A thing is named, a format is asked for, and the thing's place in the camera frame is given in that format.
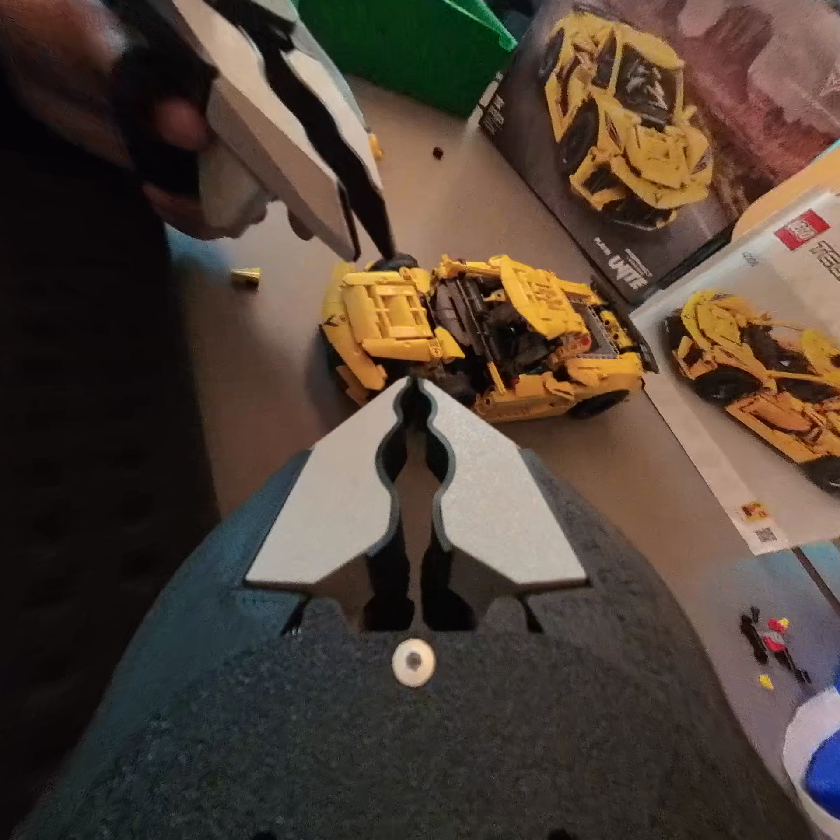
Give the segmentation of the blue bin with paper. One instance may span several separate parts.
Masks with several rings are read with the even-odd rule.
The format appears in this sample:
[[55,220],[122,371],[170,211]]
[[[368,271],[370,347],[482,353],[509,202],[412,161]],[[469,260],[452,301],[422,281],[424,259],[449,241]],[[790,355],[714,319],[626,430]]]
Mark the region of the blue bin with paper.
[[815,694],[811,699],[802,704],[796,710],[791,723],[789,724],[784,738],[783,766],[788,779],[791,782],[796,798],[805,816],[814,826],[819,838],[839,838],[839,819],[835,821],[831,816],[822,812],[805,792],[803,781],[806,764],[810,758],[810,742],[806,730],[803,712],[806,704],[821,692]]

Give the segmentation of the yellow toy brick car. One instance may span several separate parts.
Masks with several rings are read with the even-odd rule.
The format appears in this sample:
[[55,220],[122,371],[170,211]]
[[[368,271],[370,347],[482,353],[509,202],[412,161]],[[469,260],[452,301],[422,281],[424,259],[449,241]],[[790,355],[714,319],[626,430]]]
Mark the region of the yellow toy brick car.
[[344,393],[364,406],[405,376],[490,424],[596,417],[658,372],[626,310],[594,282],[507,255],[340,263],[319,325]]

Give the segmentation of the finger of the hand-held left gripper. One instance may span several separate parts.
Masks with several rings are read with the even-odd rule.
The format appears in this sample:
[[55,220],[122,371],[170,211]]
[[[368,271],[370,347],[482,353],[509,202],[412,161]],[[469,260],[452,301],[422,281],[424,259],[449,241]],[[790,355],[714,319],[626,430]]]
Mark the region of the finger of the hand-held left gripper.
[[352,93],[291,2],[259,2],[269,88],[353,201],[382,200],[369,132]]
[[382,187],[380,201],[353,201],[304,130],[270,89],[259,51],[259,2],[153,2],[166,32],[186,43],[224,79],[222,98],[229,106],[226,146],[236,153],[259,184],[280,202],[304,238],[317,238],[343,259],[361,254],[360,224],[380,257],[396,255]]

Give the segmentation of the person's left hand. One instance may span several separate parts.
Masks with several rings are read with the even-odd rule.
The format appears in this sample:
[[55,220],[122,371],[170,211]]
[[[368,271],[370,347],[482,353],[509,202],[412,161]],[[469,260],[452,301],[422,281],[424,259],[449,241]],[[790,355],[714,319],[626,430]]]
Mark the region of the person's left hand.
[[[2,71],[29,117],[63,141],[127,171],[130,154],[112,116],[109,77],[123,31],[101,2],[1,1]],[[214,139],[190,99],[158,97],[151,107],[157,139],[203,151]],[[239,238],[266,217],[253,209],[233,226],[211,225],[198,200],[144,183],[162,221],[200,240]]]

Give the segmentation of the green plastic bin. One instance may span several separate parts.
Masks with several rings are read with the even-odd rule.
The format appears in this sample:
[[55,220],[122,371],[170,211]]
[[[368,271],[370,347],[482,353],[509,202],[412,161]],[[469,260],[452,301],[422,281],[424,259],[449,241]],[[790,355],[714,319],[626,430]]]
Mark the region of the green plastic bin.
[[345,76],[467,119],[518,42],[481,1],[300,1]]

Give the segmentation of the blue plastic bin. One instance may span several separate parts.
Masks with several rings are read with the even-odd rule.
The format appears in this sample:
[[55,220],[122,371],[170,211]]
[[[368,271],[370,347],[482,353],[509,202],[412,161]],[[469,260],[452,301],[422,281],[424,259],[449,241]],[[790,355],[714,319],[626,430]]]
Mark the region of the blue plastic bin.
[[810,758],[804,789],[818,808],[839,819],[839,691],[838,682],[806,704],[803,712]]

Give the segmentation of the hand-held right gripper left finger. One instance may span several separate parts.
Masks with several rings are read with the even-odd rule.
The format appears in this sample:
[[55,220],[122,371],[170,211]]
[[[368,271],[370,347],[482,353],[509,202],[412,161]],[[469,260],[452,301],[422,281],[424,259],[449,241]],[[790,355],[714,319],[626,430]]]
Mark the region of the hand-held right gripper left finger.
[[414,396],[413,379],[402,378],[309,449],[248,567],[248,587],[333,600],[363,632],[412,625],[396,479]]

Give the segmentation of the car picture instruction booklet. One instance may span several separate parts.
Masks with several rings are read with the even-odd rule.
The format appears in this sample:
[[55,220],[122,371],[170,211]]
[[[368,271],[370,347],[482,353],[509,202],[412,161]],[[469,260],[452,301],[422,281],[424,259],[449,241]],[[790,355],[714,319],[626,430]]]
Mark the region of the car picture instruction booklet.
[[838,222],[814,188],[633,315],[647,394],[755,554],[838,538]]

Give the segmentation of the dark toy car box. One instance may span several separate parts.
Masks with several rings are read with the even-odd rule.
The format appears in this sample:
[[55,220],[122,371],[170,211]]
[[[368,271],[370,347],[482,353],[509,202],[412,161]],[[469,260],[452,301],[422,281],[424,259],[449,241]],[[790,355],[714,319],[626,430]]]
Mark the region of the dark toy car box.
[[630,307],[838,141],[838,2],[544,2],[480,127]]

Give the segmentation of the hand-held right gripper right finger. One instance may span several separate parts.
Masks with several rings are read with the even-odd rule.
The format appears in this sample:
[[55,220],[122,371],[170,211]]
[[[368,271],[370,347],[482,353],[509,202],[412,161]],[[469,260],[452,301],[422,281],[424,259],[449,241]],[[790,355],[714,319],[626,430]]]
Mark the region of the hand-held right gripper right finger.
[[436,385],[417,383],[438,486],[421,564],[425,624],[475,631],[493,603],[586,587],[587,573],[524,450]]

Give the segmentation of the instruction sheet on cardboard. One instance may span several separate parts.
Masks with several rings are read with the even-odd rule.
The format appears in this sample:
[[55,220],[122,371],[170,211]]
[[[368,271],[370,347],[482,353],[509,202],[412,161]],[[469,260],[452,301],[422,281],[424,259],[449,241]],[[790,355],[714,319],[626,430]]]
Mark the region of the instruction sheet on cardboard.
[[813,190],[839,191],[839,142],[819,154],[804,169],[798,171],[781,184],[763,194],[752,203],[735,223],[730,241],[732,243],[764,224],[767,219],[789,205],[797,202],[804,194]]

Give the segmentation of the cluster of small mixed bricks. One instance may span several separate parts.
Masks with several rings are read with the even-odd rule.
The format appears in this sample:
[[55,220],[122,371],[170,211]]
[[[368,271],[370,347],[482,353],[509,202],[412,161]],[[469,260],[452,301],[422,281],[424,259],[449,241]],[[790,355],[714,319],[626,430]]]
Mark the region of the cluster of small mixed bricks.
[[785,618],[762,619],[756,606],[742,612],[738,621],[739,631],[747,641],[755,662],[760,666],[775,663],[801,686],[810,686],[811,677],[807,670],[796,664],[788,642],[790,621]]

